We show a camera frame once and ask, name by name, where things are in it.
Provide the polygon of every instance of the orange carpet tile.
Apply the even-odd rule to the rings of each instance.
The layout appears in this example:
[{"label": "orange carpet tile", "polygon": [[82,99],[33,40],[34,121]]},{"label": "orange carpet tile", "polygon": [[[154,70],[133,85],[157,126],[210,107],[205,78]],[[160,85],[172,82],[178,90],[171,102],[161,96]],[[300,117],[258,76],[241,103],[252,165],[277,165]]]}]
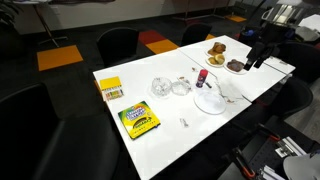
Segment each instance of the orange carpet tile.
[{"label": "orange carpet tile", "polygon": [[245,21],[247,19],[243,18],[243,17],[240,17],[240,16],[236,16],[236,15],[229,15],[229,16],[226,16],[225,18],[231,20],[231,21],[235,21],[235,22],[242,22],[242,21]]},{"label": "orange carpet tile", "polygon": [[213,39],[213,38],[215,38],[215,36],[208,34],[208,36],[206,37],[206,40]]},{"label": "orange carpet tile", "polygon": [[37,53],[39,71],[48,70],[83,60],[76,45]]},{"label": "orange carpet tile", "polygon": [[171,51],[179,47],[154,30],[140,32],[139,41],[155,54]]}]

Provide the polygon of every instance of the glass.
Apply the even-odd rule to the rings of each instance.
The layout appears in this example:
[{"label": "glass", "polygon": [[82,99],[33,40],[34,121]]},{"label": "glass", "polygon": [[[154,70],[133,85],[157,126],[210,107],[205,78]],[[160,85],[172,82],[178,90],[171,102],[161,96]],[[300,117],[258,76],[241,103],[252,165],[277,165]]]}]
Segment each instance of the glass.
[{"label": "glass", "polygon": [[172,83],[172,92],[179,96],[185,96],[189,93],[189,84],[177,81]]},{"label": "glass", "polygon": [[172,83],[167,78],[159,77],[159,78],[155,78],[152,81],[151,90],[153,94],[158,97],[167,96],[170,93],[171,88],[172,88]]}]

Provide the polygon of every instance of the yellow crayon box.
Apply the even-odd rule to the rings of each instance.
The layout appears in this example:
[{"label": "yellow crayon box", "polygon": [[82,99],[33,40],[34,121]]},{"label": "yellow crayon box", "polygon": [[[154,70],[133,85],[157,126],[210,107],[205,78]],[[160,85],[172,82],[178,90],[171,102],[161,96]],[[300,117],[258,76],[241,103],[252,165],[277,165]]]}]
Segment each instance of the yellow crayon box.
[{"label": "yellow crayon box", "polygon": [[159,119],[145,101],[119,112],[118,115],[132,139],[160,125]]}]

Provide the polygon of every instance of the table leg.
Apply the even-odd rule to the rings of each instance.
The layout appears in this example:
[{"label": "table leg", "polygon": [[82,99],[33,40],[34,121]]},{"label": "table leg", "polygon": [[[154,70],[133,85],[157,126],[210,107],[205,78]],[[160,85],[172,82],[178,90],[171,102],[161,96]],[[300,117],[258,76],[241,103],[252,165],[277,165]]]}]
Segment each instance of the table leg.
[{"label": "table leg", "polygon": [[41,12],[39,11],[38,6],[37,6],[36,4],[34,4],[34,5],[32,5],[32,6],[33,6],[34,10],[36,11],[36,13],[37,13],[37,15],[38,15],[38,17],[39,17],[39,19],[40,19],[40,21],[41,21],[41,23],[42,23],[42,25],[43,25],[44,29],[46,30],[46,32],[47,32],[47,34],[49,35],[49,38],[50,38],[50,39],[48,39],[48,40],[45,40],[45,41],[41,41],[41,42],[39,42],[39,44],[42,44],[42,43],[45,43],[45,42],[52,41],[52,42],[53,42],[57,47],[59,47],[59,45],[58,45],[58,43],[56,42],[56,40],[60,40],[60,39],[68,39],[68,37],[66,37],[66,36],[62,36],[62,37],[54,38],[54,37],[52,36],[52,34],[51,34],[51,31],[50,31],[50,29],[49,29],[49,27],[48,27],[48,25],[47,25],[46,21],[44,20],[44,18],[43,18],[43,16],[42,16]]},{"label": "table leg", "polygon": [[220,15],[216,14],[216,10],[217,10],[217,1],[216,0],[213,0],[212,8],[213,8],[212,16],[217,17],[217,18],[221,18],[221,19],[225,19],[224,16],[220,16]]}]

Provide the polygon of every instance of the red bottle cap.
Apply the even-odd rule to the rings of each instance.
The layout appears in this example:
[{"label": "red bottle cap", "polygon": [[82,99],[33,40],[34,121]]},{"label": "red bottle cap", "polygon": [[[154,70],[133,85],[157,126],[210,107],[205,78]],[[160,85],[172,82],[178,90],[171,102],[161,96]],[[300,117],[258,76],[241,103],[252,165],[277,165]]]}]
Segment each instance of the red bottle cap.
[{"label": "red bottle cap", "polygon": [[201,69],[200,76],[206,77],[208,75],[208,71],[206,69]]}]

